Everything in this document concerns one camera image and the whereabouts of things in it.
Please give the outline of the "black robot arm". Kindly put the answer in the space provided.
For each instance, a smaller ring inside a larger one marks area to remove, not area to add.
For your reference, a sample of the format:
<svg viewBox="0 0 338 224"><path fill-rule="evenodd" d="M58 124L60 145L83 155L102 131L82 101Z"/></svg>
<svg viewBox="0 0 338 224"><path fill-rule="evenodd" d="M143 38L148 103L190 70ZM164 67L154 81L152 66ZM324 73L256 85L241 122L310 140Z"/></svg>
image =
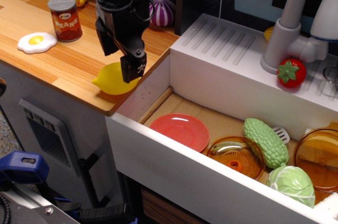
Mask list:
<svg viewBox="0 0 338 224"><path fill-rule="evenodd" d="M97 36L105 55L118 50L124 82L142 77L147 63L143 33L149 27L152 0L96 0Z"/></svg>

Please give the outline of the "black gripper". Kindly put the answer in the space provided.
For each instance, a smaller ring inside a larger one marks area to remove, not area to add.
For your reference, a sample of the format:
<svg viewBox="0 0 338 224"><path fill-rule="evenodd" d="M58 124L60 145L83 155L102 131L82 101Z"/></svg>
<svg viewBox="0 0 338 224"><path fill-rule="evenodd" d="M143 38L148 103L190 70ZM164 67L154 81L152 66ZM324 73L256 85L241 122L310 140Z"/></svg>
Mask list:
<svg viewBox="0 0 338 224"><path fill-rule="evenodd" d="M120 8L98 2L96 10L95 27L104 55L118 50L125 54L120 58L124 82L142 77L147 63L142 35L149 26L149 2Z"/></svg>

